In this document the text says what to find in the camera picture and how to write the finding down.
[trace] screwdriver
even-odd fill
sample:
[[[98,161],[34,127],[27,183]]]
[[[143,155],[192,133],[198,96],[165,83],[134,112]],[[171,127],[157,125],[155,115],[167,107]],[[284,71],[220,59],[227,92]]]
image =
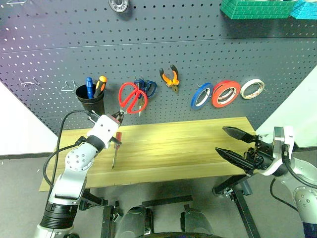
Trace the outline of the screwdriver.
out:
[[[86,78],[86,87],[88,99],[93,99],[93,79],[91,77]]]
[[[107,78],[104,76],[100,76],[99,80],[97,82],[97,85],[96,85],[96,91],[94,94],[94,98],[100,96],[101,93],[103,93],[105,86],[106,86],[106,83],[107,83]]]
[[[118,141],[121,141],[121,136],[122,136],[122,132],[117,132],[116,135],[115,135],[115,138],[116,138]],[[113,169],[113,167],[114,167],[115,159],[117,158],[117,153],[118,153],[119,147],[120,147],[120,145],[114,144],[115,152],[114,152],[114,157],[113,157],[113,161],[112,161],[112,169]]]

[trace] tape roll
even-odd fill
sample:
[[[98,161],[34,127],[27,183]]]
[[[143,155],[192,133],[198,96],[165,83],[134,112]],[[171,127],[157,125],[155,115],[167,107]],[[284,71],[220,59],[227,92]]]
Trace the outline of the tape roll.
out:
[[[255,91],[254,93],[250,94],[250,95],[244,95],[244,92],[246,91],[246,89],[248,87],[250,87],[251,85],[254,85],[254,84],[258,84],[259,85],[259,88],[257,89],[257,91]],[[252,79],[248,82],[246,82],[242,88],[241,88],[241,91],[240,91],[240,94],[241,96],[244,98],[244,99],[252,99],[252,98],[255,98],[256,96],[258,96],[262,91],[264,90],[264,83],[262,80],[260,79]]]
[[[218,83],[213,88],[212,99],[211,99],[212,105],[215,108],[222,108],[229,105],[238,97],[240,88],[241,88],[240,85],[235,81],[225,80]],[[226,93],[225,95],[221,96],[221,94],[223,94],[223,92],[225,92],[228,89],[230,91]]]
[[[206,102],[208,101],[208,98],[210,98],[213,90],[213,85],[211,83],[205,83],[203,84],[195,93],[193,96],[192,102],[190,106],[192,107],[193,110],[198,110],[202,108]],[[206,93],[204,99],[202,99],[199,103],[197,103],[199,97],[203,94]]]

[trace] teal box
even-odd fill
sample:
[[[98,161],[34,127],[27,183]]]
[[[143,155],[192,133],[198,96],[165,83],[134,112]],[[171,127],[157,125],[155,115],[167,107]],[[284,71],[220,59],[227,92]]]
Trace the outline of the teal box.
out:
[[[220,10],[231,19],[288,18],[295,1],[223,0]]]
[[[291,12],[291,16],[296,19],[317,20],[317,2],[297,1]]]

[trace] white wall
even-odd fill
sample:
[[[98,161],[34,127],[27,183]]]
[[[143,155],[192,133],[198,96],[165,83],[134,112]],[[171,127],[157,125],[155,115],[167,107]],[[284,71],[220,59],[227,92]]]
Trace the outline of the white wall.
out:
[[[53,151],[57,136],[0,83],[0,155]]]
[[[317,66],[257,129],[272,137],[274,126],[292,125],[299,147],[317,146]]]

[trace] red tape roll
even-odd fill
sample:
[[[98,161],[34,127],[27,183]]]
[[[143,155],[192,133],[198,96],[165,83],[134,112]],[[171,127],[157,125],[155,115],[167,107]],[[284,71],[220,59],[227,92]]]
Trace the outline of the red tape roll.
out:
[[[232,103],[240,93],[240,85],[235,81],[222,81],[215,85],[212,92],[211,103],[215,108],[222,108]],[[221,94],[230,89],[230,92],[225,96],[221,96]]]

